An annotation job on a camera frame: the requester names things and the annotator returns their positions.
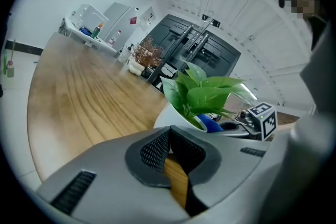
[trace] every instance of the white ceiling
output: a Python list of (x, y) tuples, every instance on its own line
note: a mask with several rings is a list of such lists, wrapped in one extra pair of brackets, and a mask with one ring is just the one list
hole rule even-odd
[(202, 14), (221, 22), (210, 31), (241, 52), (232, 77), (261, 101), (308, 111), (313, 100), (299, 77), (310, 56), (311, 34), (305, 22), (277, 0), (169, 0), (170, 9), (202, 24)]

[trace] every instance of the blue object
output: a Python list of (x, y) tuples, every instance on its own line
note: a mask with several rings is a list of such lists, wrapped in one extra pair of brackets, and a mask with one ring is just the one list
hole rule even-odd
[(207, 127), (208, 131), (207, 133), (215, 133), (215, 132), (222, 132), (224, 131), (222, 127), (219, 126), (217, 122), (210, 119), (205, 114), (197, 115), (197, 117), (204, 123), (204, 125)]
[(83, 34), (87, 35), (87, 36), (91, 36), (91, 34), (89, 33), (89, 31), (87, 31), (84, 27), (81, 27), (79, 29), (79, 31), (81, 31)]

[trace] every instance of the ceiling light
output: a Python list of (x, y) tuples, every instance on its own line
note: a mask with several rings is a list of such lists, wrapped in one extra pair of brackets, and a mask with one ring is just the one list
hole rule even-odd
[(254, 100), (258, 100), (258, 98), (256, 98), (256, 96), (253, 93), (250, 93), (250, 95), (253, 97)]
[(240, 84), (246, 91), (248, 91), (249, 93), (252, 93), (243, 83)]

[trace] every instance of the dried flower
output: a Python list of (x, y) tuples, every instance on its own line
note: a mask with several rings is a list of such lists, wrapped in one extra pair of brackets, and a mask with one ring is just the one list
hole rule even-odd
[(149, 35), (134, 49), (131, 54), (135, 61), (144, 67), (157, 67), (161, 63), (162, 48), (153, 44), (153, 38)]

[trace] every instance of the white table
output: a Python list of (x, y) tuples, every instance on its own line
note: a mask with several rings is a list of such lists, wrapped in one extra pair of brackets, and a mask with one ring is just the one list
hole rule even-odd
[(80, 37), (81, 39), (86, 41), (86, 45), (91, 47), (92, 44), (95, 44), (98, 47), (104, 47), (107, 48), (113, 52), (117, 52), (115, 49), (113, 49), (112, 47), (110, 47), (104, 40), (102, 40), (99, 37), (96, 38), (91, 38), (88, 35), (85, 35), (84, 33), (82, 33), (81, 31), (79, 31), (75, 25), (73, 24), (72, 21), (70, 21), (70, 19), (68, 17), (64, 18), (65, 21), (65, 25), (67, 27), (67, 30), (69, 30), (71, 33), (69, 35), (69, 37), (71, 37), (72, 34), (75, 34), (76, 36)]

